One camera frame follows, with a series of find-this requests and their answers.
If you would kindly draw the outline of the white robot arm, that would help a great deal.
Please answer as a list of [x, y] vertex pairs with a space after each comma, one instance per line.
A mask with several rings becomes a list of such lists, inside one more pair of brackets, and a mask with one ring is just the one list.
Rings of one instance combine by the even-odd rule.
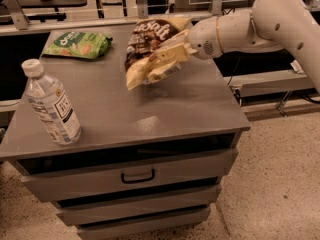
[[249, 9], [199, 21], [161, 44], [152, 55], [147, 81], [158, 82], [192, 56], [285, 49], [320, 92], [320, 26], [302, 0], [255, 0]]

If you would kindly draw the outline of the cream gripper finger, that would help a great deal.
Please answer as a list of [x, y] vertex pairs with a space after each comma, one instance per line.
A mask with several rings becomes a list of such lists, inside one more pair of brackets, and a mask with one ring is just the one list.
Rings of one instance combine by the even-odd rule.
[[197, 53], [197, 50], [192, 48], [190, 43], [184, 42], [164, 46], [155, 51], [157, 58], [163, 63], [186, 62], [195, 53]]
[[169, 75], [177, 72], [181, 69], [181, 65], [176, 62], [171, 62], [162, 66], [159, 66], [157, 68], [154, 68], [147, 76], [147, 82], [149, 84], [151, 83], [157, 83], [165, 78], [167, 78]]

